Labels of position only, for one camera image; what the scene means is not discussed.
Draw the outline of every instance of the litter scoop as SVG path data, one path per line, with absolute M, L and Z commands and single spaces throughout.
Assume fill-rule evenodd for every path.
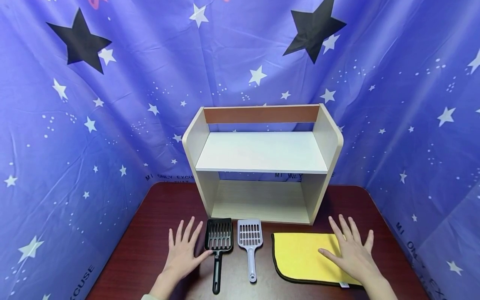
M 213 250 L 215 265 L 213 270 L 212 291 L 215 295 L 220 292 L 220 278 L 222 273 L 222 254 L 233 248 L 232 219 L 209 219 L 205 234 L 205 250 Z
M 255 249 L 264 243 L 262 237 L 262 223 L 260 220 L 238 220 L 238 243 L 247 250 L 248 254 L 248 279 L 250 282 L 257 281 L 255 269 Z

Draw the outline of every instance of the white shelf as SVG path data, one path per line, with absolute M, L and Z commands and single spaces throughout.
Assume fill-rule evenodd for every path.
M 310 223 L 300 182 L 220 180 L 212 217 Z
M 326 174 L 312 132 L 211 132 L 197 171 Z

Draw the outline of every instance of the wooden table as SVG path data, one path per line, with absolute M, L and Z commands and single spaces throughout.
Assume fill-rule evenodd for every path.
M 278 276 L 273 265 L 273 232 L 332 233 L 327 217 L 340 213 L 355 219 L 362 239 L 369 229 L 374 230 L 373 258 L 399 299 L 428 299 L 372 199 L 356 186 L 329 186 L 313 226 L 262 223 L 264 245 L 255 256 L 256 284 L 248 281 L 247 254 L 238 247 L 235 234 L 233 251 L 223 257 L 220 294 L 212 293 L 212 257 L 177 287 L 172 299 L 368 299 L 363 289 L 289 283 Z M 168 229 L 176 228 L 181 219 L 191 216 L 198 221 L 207 219 L 195 184 L 154 185 L 87 300 L 134 300 L 148 293 L 167 258 Z

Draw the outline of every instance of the hand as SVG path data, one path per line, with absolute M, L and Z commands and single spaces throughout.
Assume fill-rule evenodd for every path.
M 193 250 L 203 225 L 203 222 L 198 223 L 197 228 L 189 240 L 194 221 L 195 217 L 192 217 L 185 228 L 183 237 L 183 220 L 180 221 L 175 240 L 173 239 L 172 229 L 170 228 L 168 230 L 167 261 L 165 262 L 162 273 L 158 276 L 150 291 L 150 295 L 159 300 L 168 299 L 178 282 L 190 274 L 202 261 L 213 253 L 213 251 L 208 250 L 198 257 L 193 256 Z
M 331 216 L 328 217 L 328 220 L 338 240 L 342 256 L 335 256 L 326 249 L 318 249 L 318 252 L 363 285 L 365 285 L 367 280 L 382 279 L 383 276 L 372 258 L 373 230 L 368 232 L 365 245 L 362 245 L 360 233 L 353 218 L 348 218 L 351 230 L 342 215 L 339 215 L 338 218 L 340 219 L 343 235 Z

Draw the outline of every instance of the yellow towel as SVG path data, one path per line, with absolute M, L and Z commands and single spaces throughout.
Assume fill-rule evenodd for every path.
M 318 252 L 319 248 L 340 256 L 334 234 L 274 233 L 272 234 L 273 261 L 277 273 L 296 283 L 361 285 L 336 264 Z

